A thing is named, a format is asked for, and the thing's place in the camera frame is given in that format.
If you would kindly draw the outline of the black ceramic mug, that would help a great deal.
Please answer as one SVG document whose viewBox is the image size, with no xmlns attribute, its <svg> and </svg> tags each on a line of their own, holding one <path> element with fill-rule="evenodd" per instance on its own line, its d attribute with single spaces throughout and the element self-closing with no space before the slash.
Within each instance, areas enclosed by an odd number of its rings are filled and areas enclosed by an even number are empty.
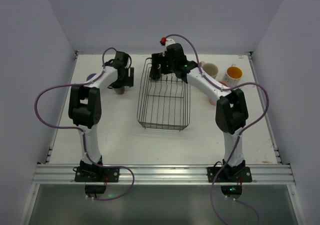
<svg viewBox="0 0 320 225">
<path fill-rule="evenodd" d="M 157 81 L 162 77 L 161 65 L 152 65 L 149 72 L 149 78 L 153 81 Z"/>
</svg>

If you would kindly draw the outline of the brown ceramic mug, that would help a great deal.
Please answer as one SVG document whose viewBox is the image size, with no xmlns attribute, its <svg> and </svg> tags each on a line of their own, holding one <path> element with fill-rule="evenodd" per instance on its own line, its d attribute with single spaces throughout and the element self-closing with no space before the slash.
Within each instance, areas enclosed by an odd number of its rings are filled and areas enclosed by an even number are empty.
<svg viewBox="0 0 320 225">
<path fill-rule="evenodd" d="M 125 87 L 124 86 L 120 86 L 120 87 L 108 86 L 107 88 L 110 89 L 110 90 L 113 90 L 117 95 L 123 95 L 125 93 Z"/>
</svg>

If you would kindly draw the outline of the lavender plastic cup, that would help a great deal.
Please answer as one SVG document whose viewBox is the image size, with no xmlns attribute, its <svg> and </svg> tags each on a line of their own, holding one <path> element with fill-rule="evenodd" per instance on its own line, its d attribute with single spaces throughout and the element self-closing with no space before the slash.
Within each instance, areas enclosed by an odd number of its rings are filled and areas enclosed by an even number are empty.
<svg viewBox="0 0 320 225">
<path fill-rule="evenodd" d="M 88 75 L 86 78 L 86 81 L 88 82 L 88 81 L 92 80 L 92 78 L 95 77 L 96 75 L 97 75 L 96 73 L 92 73 L 92 74 Z"/>
</svg>

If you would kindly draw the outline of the cream patterned large mug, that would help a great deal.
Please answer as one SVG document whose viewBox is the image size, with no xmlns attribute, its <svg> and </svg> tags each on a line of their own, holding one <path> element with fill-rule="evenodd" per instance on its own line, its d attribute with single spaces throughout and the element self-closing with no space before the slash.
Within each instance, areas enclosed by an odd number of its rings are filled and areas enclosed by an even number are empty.
<svg viewBox="0 0 320 225">
<path fill-rule="evenodd" d="M 215 79 L 219 73 L 219 68 L 213 63 L 204 62 L 201 64 L 201 67 L 213 79 Z"/>
</svg>

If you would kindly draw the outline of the pink plastic cup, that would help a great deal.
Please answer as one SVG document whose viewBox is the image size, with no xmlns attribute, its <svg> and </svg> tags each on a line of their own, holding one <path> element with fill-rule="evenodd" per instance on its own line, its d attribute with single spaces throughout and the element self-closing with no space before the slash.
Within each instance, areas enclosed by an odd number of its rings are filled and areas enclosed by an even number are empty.
<svg viewBox="0 0 320 225">
<path fill-rule="evenodd" d="M 219 81 L 219 83 L 222 84 L 223 87 L 228 88 L 228 84 L 227 83 L 225 83 L 223 81 Z M 217 99 L 218 99 L 220 93 L 221 93 L 221 91 L 216 91 L 215 96 L 217 97 Z M 216 105 L 216 103 L 212 99 L 209 98 L 208 101 L 212 106 Z"/>
</svg>

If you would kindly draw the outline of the white floral mug orange inside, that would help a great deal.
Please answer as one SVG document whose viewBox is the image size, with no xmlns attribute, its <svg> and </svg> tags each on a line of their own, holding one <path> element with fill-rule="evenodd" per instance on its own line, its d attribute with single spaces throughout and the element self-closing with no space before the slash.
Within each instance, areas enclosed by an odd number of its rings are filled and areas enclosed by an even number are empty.
<svg viewBox="0 0 320 225">
<path fill-rule="evenodd" d="M 232 64 L 225 71 L 222 81 L 228 85 L 228 87 L 235 87 L 240 82 L 243 76 L 242 70 L 235 64 Z"/>
</svg>

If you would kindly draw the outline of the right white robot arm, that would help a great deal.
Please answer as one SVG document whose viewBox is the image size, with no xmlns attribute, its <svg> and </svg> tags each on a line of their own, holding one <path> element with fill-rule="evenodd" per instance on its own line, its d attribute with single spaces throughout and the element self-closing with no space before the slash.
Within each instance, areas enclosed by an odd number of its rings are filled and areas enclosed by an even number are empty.
<svg viewBox="0 0 320 225">
<path fill-rule="evenodd" d="M 175 74 L 215 103 L 215 122 L 224 136 L 224 159 L 219 176 L 225 179 L 235 176 L 246 166 L 240 131 L 249 113 L 243 91 L 230 90 L 216 81 L 195 61 L 188 60 L 181 44 L 173 39 L 163 38 L 160 43 L 163 51 L 151 55 L 151 77 Z"/>
</svg>

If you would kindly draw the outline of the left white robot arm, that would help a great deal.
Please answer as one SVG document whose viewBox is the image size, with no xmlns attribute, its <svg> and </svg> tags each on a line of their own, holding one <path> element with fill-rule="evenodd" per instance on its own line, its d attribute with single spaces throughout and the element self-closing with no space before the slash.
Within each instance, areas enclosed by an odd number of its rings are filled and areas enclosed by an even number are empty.
<svg viewBox="0 0 320 225">
<path fill-rule="evenodd" d="M 102 71 L 81 85 L 70 89 L 68 116 L 80 129 L 82 158 L 80 167 L 98 170 L 103 166 L 102 154 L 98 145 L 98 123 L 102 117 L 101 93 L 108 87 L 123 90 L 134 86 L 134 68 L 131 56 L 116 51 L 115 57 L 108 61 L 102 59 Z"/>
</svg>

